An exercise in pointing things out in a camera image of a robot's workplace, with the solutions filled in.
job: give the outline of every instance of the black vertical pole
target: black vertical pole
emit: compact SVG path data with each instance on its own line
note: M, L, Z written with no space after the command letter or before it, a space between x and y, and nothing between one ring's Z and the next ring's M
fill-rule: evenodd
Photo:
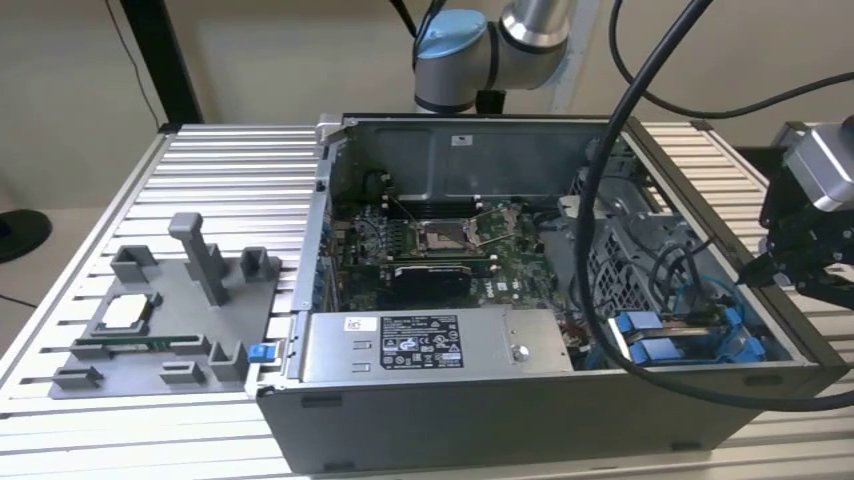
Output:
M204 123L164 0L121 0L169 123Z

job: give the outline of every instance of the warning label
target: warning label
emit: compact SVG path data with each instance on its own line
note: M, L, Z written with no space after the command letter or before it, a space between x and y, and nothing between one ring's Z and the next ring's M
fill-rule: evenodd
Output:
M380 345L385 370L463 366L456 315L381 317Z

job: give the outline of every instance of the slotted aluminum surface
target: slotted aluminum surface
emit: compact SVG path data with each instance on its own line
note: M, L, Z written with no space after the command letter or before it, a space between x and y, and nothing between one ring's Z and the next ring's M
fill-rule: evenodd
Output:
M714 132L698 132L687 123L646 126L755 251L762 235L756 225L762 177ZM264 245L283 258L267 335L271 339L284 336L312 188L313 148L312 127L184 127L177 135L154 142L0 363L0 371L8 369L0 389L0 476L221 479L289 475L257 407L244 394L53 401L46 397L49 383L44 379L62 365L65 349L82 332L109 285L109 254L121 244L142 243L158 257L177 256L177 246L162 232L172 212L181 210L205 214L204 233L220 243L225 254L245 245ZM850 276L847 267L840 272ZM839 353L854 361L854 315L794 292L788 294ZM826 393L851 387L854 376L848 375ZM851 479L854 408L806 414L764 413L712 452L376 478L603 476Z

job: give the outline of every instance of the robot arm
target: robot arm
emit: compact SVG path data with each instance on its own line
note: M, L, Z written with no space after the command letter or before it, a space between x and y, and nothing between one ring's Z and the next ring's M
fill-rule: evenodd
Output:
M488 23L477 11L441 11L417 47L419 111L461 113L477 90L539 87L563 59L569 7L569 0L515 0Z
M791 149L759 223L766 252L742 268L739 283L788 281L802 295L854 309L854 283L824 270L854 264L854 117L816 126Z

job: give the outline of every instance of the green circuit board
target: green circuit board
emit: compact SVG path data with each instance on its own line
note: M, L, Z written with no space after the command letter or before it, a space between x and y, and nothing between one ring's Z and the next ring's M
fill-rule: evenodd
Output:
M343 311L491 305L548 308L557 315L567 311L532 215L517 204L489 202L469 218L420 221L388 220L379 211L365 210L336 229ZM469 272L468 291L396 302L392 278L399 269L427 266Z

